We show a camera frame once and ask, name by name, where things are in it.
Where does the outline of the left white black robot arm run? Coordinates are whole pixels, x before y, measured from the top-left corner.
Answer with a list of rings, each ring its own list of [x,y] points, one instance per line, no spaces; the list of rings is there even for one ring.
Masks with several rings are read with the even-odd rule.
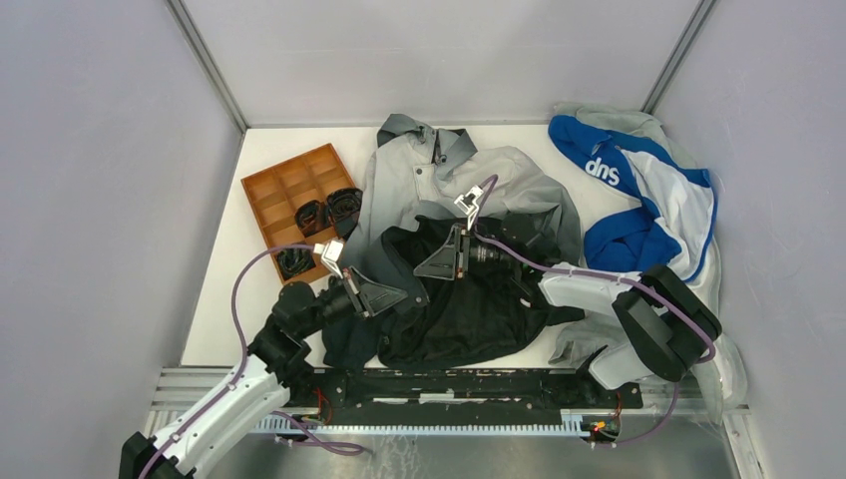
[[[356,268],[316,293],[286,284],[241,361],[201,400],[150,437],[123,445],[121,478],[205,478],[262,419],[312,396],[314,368],[306,339],[341,319],[370,319],[407,299],[404,289],[375,282]]]

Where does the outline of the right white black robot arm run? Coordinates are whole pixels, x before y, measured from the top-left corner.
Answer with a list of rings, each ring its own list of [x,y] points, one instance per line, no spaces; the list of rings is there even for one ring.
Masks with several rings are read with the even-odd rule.
[[[656,376],[679,382],[696,365],[715,359],[722,326],[712,311],[668,266],[608,272],[566,262],[541,265],[505,243],[481,235],[467,222],[451,225],[443,244],[414,268],[440,280],[466,277],[475,265],[541,273],[537,288],[551,306],[567,306],[614,317],[623,343],[606,346],[576,381],[579,399],[601,407],[628,382]]]

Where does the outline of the grey black zip jacket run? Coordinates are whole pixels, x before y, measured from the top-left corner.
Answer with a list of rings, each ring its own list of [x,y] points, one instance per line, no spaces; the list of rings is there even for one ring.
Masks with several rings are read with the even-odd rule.
[[[470,365],[585,317],[540,291],[544,266],[580,261],[583,235],[568,190],[529,156],[480,150],[464,130],[404,114],[387,118],[376,143],[341,260],[403,298],[372,319],[325,328],[327,365]]]

